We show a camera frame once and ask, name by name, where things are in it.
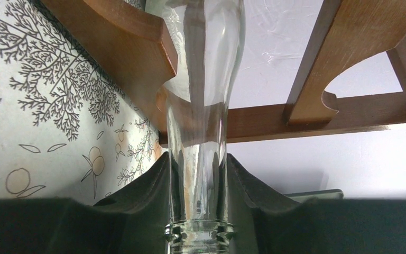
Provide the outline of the clear glass wine bottle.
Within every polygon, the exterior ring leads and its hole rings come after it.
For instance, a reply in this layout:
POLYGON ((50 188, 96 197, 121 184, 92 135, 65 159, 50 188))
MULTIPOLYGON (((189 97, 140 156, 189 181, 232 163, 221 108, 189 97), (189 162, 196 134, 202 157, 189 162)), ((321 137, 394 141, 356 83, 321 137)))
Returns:
POLYGON ((170 168, 168 253, 229 253, 227 120, 245 43, 243 1, 147 1, 177 51, 164 84, 170 168))

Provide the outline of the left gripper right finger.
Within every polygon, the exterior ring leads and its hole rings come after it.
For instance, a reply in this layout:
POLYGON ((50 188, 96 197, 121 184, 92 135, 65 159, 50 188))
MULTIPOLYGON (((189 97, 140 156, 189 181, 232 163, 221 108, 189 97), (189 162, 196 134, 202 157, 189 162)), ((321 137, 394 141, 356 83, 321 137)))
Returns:
POLYGON ((406 200, 298 203, 227 156, 231 253, 406 253, 406 200))

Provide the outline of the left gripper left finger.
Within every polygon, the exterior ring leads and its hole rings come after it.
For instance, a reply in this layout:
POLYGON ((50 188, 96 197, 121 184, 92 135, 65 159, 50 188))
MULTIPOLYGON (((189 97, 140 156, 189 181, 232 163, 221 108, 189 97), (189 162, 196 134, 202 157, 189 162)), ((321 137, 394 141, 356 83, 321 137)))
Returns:
POLYGON ((0 199, 0 253, 165 253, 169 157, 93 206, 0 199))

